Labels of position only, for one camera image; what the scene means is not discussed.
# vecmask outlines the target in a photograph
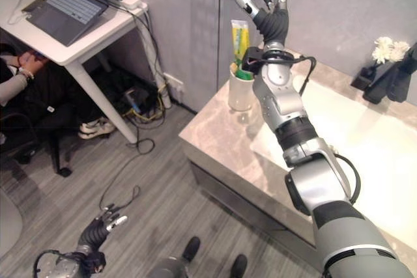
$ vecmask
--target marble countertop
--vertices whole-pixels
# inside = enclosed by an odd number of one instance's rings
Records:
[[[293,67],[293,74],[304,74],[308,64]],[[318,64],[312,80],[332,87],[344,96],[362,101],[359,90],[349,86],[351,78]],[[214,177],[254,203],[264,212],[314,245],[310,217],[296,211],[284,182],[287,171],[256,154],[250,145],[264,121],[258,102],[246,112],[233,111],[228,103],[228,82],[180,133],[188,158]],[[400,118],[417,128],[417,107],[383,101],[372,109]],[[383,236],[413,275],[417,276],[417,251],[382,231]]]

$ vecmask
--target white flower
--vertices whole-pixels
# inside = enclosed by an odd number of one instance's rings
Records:
[[[385,60],[388,60],[391,56],[391,49],[382,49],[376,47],[372,53],[372,57],[378,64],[385,63]]]
[[[389,60],[398,62],[404,59],[404,54],[410,49],[406,42],[394,42],[394,48],[391,50]]]
[[[375,43],[377,47],[382,49],[391,49],[393,47],[393,42],[390,37],[379,37]]]

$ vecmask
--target charger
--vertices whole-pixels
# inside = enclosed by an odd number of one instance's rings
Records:
[[[119,3],[128,10],[134,10],[140,7],[141,0],[119,0]]]

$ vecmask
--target cup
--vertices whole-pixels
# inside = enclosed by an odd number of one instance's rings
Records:
[[[254,101],[255,94],[252,90],[253,79],[246,81],[237,78],[230,69],[229,80],[229,106],[235,111],[249,110]]]

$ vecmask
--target laptop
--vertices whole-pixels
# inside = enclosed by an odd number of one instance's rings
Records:
[[[45,0],[31,12],[27,21],[69,46],[107,7],[107,0]]]

